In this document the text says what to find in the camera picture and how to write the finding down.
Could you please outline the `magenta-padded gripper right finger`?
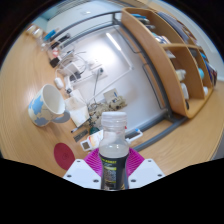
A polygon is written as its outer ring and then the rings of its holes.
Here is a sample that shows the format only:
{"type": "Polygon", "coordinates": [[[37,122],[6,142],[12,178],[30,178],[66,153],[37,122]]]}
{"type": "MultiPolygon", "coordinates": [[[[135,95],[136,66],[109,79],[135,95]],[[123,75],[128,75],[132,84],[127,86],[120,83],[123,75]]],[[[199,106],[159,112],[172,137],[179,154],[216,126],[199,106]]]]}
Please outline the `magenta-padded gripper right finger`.
{"type": "Polygon", "coordinates": [[[144,159],[136,150],[128,156],[128,187],[140,188],[163,178],[165,174],[151,158],[144,159]]]}

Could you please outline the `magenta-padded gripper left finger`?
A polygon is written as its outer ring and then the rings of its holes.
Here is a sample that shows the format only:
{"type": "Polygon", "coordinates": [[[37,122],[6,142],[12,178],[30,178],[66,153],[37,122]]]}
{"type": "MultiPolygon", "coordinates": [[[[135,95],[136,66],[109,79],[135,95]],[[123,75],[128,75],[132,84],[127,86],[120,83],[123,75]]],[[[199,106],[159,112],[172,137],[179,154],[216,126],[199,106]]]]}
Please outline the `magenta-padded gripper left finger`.
{"type": "Polygon", "coordinates": [[[91,151],[84,159],[76,159],[63,178],[78,186],[89,189],[100,188],[99,151],[91,151]]]}

